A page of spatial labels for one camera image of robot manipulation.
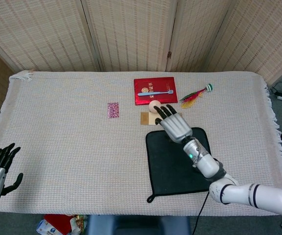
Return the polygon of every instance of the white robotic arm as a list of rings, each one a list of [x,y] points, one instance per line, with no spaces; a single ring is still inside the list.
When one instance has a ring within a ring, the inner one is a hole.
[[[240,186],[239,183],[223,169],[192,135],[192,129],[187,122],[174,110],[171,105],[154,108],[162,120],[157,118],[170,139],[184,145],[183,150],[193,161],[193,165],[212,183],[209,187],[211,197],[219,203],[240,203],[258,209],[282,215],[282,189],[258,184]]]

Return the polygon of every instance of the blue toothbrush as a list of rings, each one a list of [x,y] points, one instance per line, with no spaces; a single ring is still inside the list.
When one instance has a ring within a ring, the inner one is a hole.
[[[174,91],[173,90],[169,90],[167,92],[142,92],[142,93],[138,93],[138,96],[147,96],[147,95],[154,95],[154,94],[173,94]]]

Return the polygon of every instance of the pink card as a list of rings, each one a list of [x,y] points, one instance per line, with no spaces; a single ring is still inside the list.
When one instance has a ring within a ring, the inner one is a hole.
[[[108,103],[107,118],[119,117],[119,103]]]

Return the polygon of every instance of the black mat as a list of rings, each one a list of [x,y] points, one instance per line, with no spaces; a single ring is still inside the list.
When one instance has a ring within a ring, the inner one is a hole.
[[[207,135],[194,127],[193,136],[211,154]],[[150,169],[152,195],[157,196],[208,191],[210,182],[192,167],[192,160],[183,151],[183,145],[169,140],[165,131],[152,131],[146,135],[146,148]]]

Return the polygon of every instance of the red notebook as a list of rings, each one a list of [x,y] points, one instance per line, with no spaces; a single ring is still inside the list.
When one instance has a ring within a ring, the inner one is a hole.
[[[173,91],[173,94],[155,94],[139,96],[139,93],[148,92],[167,92]],[[174,77],[155,77],[140,78],[134,80],[135,104],[149,104],[152,100],[158,100],[160,103],[177,103]]]
[[[70,220],[73,217],[74,216],[67,216],[65,214],[44,215],[44,219],[63,235],[67,235],[71,231]]]

